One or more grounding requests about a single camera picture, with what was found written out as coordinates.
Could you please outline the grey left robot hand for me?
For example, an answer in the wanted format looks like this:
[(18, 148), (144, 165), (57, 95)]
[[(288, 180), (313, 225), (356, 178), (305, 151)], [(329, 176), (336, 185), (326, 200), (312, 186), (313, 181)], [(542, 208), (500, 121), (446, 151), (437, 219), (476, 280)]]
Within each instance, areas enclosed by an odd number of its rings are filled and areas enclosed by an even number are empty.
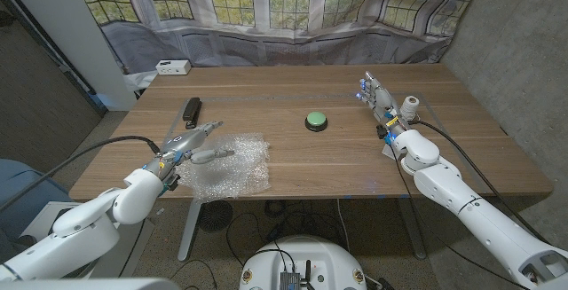
[(164, 180), (176, 166), (185, 161), (190, 161), (192, 164), (205, 164), (217, 158), (234, 155), (233, 150), (198, 150), (207, 136), (222, 125), (221, 121), (210, 121), (174, 137), (161, 148), (143, 169)]

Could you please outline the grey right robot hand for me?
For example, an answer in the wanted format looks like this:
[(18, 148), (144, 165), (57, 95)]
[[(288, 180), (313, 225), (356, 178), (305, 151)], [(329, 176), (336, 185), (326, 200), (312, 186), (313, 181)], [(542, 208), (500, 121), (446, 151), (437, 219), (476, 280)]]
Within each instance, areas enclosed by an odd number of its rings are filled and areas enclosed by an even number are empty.
[(369, 71), (359, 80), (359, 86), (356, 98), (373, 111), (379, 125), (387, 133), (396, 137), (410, 129), (402, 119), (396, 100)]

